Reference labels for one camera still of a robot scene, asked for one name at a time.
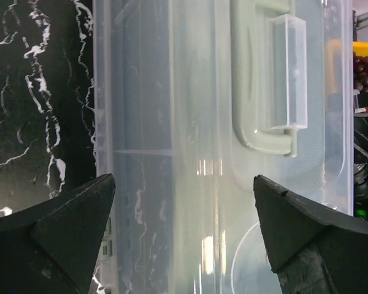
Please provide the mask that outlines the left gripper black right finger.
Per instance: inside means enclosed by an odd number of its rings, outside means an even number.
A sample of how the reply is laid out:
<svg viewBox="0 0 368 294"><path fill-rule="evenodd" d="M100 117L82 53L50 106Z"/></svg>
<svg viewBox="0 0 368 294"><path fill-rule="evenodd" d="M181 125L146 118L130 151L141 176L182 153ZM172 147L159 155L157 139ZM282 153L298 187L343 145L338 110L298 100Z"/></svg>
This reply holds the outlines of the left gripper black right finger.
<svg viewBox="0 0 368 294"><path fill-rule="evenodd" d="M271 270L283 293L368 293L368 220L254 178Z"/></svg>

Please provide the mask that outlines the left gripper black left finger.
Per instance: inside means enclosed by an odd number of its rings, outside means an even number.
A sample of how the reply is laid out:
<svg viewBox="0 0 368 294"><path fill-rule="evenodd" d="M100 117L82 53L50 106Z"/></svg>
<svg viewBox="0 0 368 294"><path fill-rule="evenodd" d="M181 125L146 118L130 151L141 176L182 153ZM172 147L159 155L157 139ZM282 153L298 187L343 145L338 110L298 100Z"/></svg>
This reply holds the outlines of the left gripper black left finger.
<svg viewBox="0 0 368 294"><path fill-rule="evenodd" d="M114 195L104 174L0 217L0 293L88 293Z"/></svg>

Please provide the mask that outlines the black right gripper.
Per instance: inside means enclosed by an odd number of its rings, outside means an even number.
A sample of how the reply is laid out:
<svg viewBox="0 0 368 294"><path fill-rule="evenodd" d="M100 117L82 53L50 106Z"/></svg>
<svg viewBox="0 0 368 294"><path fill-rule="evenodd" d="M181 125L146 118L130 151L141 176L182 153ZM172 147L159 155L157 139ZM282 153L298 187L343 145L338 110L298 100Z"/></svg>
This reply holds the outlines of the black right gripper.
<svg viewBox="0 0 368 294"><path fill-rule="evenodd" d="M368 92L353 93L355 217L368 221Z"/></svg>

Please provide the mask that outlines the translucent green tool box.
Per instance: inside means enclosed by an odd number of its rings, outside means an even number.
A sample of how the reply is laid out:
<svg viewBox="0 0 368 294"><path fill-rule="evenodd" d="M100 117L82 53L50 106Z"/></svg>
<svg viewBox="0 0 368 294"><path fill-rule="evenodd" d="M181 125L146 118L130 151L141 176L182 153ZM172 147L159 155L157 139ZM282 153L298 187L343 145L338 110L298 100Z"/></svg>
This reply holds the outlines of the translucent green tool box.
<svg viewBox="0 0 368 294"><path fill-rule="evenodd" d="M264 175L353 212L351 1L95 1L99 293L280 293Z"/></svg>

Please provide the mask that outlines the dark purple grape bunch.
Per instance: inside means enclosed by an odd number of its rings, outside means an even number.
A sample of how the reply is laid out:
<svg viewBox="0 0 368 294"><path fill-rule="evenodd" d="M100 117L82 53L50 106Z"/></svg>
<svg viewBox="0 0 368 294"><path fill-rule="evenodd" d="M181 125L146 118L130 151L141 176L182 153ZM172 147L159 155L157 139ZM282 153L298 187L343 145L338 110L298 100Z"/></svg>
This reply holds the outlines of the dark purple grape bunch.
<svg viewBox="0 0 368 294"><path fill-rule="evenodd" d="M353 52L353 89L360 93L368 92L368 56Z"/></svg>

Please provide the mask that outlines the black marble pattern mat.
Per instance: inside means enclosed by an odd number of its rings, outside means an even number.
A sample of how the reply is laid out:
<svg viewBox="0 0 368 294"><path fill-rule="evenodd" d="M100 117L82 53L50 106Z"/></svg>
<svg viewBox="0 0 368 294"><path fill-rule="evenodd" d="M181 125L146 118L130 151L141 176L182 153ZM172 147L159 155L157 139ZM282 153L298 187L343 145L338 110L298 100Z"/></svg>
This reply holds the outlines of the black marble pattern mat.
<svg viewBox="0 0 368 294"><path fill-rule="evenodd" d="M0 1L0 217L96 175L91 1Z"/></svg>

